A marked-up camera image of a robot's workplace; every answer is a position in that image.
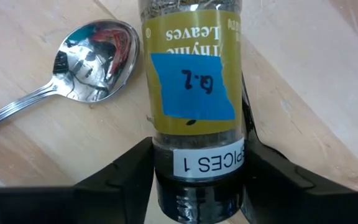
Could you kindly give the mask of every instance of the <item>yellow label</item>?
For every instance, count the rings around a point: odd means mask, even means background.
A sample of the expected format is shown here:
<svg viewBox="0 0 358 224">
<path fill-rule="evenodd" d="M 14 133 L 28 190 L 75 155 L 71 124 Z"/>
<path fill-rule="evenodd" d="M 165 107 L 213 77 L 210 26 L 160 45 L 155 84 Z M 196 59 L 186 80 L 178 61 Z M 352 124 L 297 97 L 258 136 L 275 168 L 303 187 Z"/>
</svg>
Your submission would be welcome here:
<svg viewBox="0 0 358 224">
<path fill-rule="evenodd" d="M 240 17 L 237 14 L 219 10 L 178 12 L 148 20 L 142 31 L 150 105 L 158 132 L 173 135 L 211 134 L 241 125 Z M 153 53 L 220 57 L 223 85 L 234 109 L 233 119 L 193 120 L 165 114 L 161 84 L 151 57 Z M 201 87 L 208 93 L 209 89 L 203 86 L 205 83 L 201 83 Z"/>
</svg>

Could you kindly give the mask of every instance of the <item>blue tape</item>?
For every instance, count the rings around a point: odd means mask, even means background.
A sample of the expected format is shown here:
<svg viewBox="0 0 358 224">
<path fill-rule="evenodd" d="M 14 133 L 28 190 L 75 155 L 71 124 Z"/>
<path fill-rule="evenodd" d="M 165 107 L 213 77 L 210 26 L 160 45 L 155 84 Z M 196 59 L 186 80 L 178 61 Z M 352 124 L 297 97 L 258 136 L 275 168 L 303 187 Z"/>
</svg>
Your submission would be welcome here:
<svg viewBox="0 0 358 224">
<path fill-rule="evenodd" d="M 167 116 L 200 120 L 235 119 L 222 77 L 220 57 L 150 54 Z"/>
</svg>

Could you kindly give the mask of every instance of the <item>white label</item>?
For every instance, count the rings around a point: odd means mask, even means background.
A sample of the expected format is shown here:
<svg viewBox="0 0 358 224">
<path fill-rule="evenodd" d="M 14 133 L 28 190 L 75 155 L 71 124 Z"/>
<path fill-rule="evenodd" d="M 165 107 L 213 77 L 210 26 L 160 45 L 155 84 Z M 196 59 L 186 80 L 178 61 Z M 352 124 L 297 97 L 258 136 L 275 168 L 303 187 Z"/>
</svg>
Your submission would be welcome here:
<svg viewBox="0 0 358 224">
<path fill-rule="evenodd" d="M 212 149 L 173 150 L 173 175 L 184 178 L 217 177 L 244 163 L 244 138 Z"/>
</svg>

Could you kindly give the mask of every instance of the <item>wooden table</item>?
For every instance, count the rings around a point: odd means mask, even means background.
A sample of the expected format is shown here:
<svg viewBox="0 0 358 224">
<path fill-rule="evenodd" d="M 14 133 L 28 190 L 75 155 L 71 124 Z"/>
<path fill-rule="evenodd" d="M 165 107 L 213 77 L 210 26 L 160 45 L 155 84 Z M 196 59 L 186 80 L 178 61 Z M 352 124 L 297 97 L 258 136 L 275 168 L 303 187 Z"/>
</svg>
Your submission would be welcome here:
<svg viewBox="0 0 358 224">
<path fill-rule="evenodd" d="M 261 140 L 358 190 L 358 1 L 244 0 L 242 69 Z M 0 0 L 0 108 L 48 82 L 76 27 L 115 17 L 140 32 L 136 0 Z M 0 185 L 70 185 L 154 128 L 143 62 L 128 86 L 86 105 L 56 96 L 0 125 Z M 145 223 L 173 223 L 153 188 Z M 241 213 L 225 223 L 246 223 Z"/>
</svg>

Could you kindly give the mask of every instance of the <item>silver spoon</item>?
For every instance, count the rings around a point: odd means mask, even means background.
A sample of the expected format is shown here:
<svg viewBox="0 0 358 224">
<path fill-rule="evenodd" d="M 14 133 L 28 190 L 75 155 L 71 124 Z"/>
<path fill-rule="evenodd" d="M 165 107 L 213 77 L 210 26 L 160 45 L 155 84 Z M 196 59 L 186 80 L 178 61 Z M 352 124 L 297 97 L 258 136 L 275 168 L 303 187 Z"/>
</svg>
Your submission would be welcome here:
<svg viewBox="0 0 358 224">
<path fill-rule="evenodd" d="M 0 121 L 50 95 L 85 103 L 105 100 L 126 84 L 139 52 L 139 36 L 125 22 L 80 27 L 60 45 L 49 83 L 0 109 Z"/>
</svg>

